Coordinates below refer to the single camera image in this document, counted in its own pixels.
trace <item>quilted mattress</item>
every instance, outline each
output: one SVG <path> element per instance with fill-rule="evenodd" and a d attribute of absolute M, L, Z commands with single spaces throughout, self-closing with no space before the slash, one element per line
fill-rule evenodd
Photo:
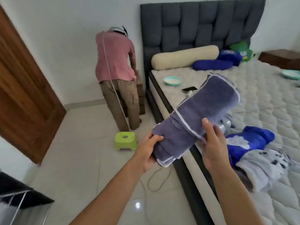
<path fill-rule="evenodd" d="M 152 70 L 173 108 L 185 98 L 181 90 L 191 86 L 199 88 L 209 72 L 226 76 L 241 91 L 241 102 L 229 112 L 235 124 L 232 131 L 241 132 L 246 125 L 252 125 L 274 132 L 275 140 L 267 147 L 285 150 L 295 164 L 288 176 L 275 183 L 272 189 L 249 193 L 265 224 L 300 225 L 300 88 L 295 81 L 283 78 L 280 68 L 258 60 L 225 71 L 194 71 L 189 67 Z M 167 86 L 163 83 L 166 76 L 180 77 L 182 84 Z M 163 117 L 167 118 L 166 108 L 151 82 L 150 89 Z M 214 223 L 225 224 L 220 205 L 193 156 L 187 151 L 183 159 Z"/>

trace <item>headboard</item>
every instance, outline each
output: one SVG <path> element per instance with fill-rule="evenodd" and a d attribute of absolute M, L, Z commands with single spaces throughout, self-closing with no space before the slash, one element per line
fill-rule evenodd
<path fill-rule="evenodd" d="M 219 50 L 255 33 L 265 0 L 155 3 L 140 6 L 146 87 L 153 55 L 216 45 Z"/>

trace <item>bed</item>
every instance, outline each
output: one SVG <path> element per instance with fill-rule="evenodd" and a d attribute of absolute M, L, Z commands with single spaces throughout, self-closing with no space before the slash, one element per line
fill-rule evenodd
<path fill-rule="evenodd" d="M 184 98 L 181 89 L 199 87 L 209 71 L 177 68 L 155 71 L 153 55 L 216 45 L 219 50 L 246 40 L 255 33 L 265 0 L 222 0 L 155 3 L 140 6 L 146 97 L 157 123 L 166 119 Z M 280 69 L 251 60 L 225 71 L 215 71 L 241 90 L 241 102 L 230 111 L 240 132 L 246 125 L 269 129 L 275 140 L 267 147 L 284 149 L 300 164 L 300 88 L 283 79 Z M 169 87 L 165 76 L 179 76 L 182 84 Z M 225 224 L 210 174 L 196 145 L 174 163 L 197 224 Z M 300 170 L 269 191 L 249 193 L 266 224 L 300 224 Z"/>

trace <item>pillow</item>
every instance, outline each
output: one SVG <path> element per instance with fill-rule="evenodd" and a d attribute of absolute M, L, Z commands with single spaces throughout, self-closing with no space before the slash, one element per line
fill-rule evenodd
<path fill-rule="evenodd" d="M 151 64 L 155 70 L 188 67 L 196 60 L 213 60 L 216 59 L 218 55 L 218 47 L 209 45 L 170 53 L 155 54 L 152 57 Z"/>
<path fill-rule="evenodd" d="M 249 61 L 252 57 L 252 50 L 248 48 L 248 44 L 246 43 L 246 41 L 241 41 L 239 43 L 230 45 L 229 48 L 241 54 L 242 62 Z"/>
<path fill-rule="evenodd" d="M 242 56 L 238 51 L 222 50 L 217 57 L 217 60 L 232 61 L 234 66 L 239 66 L 242 61 Z"/>
<path fill-rule="evenodd" d="M 232 61 L 198 60 L 192 64 L 193 70 L 226 70 L 233 66 Z"/>

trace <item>person in pink shirt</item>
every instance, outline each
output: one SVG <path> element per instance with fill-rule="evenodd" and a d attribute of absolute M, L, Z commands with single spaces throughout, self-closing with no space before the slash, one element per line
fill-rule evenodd
<path fill-rule="evenodd" d="M 128 38 L 124 27 L 112 27 L 106 32 L 102 31 L 98 33 L 96 35 L 96 43 L 98 49 L 96 77 L 101 86 L 107 106 L 119 130 L 121 132 L 129 131 L 117 96 L 122 98 L 127 106 L 129 126 L 132 130 L 135 130 L 139 127 L 141 120 L 139 118 L 140 106 L 136 83 L 138 72 L 136 70 L 134 45 Z"/>

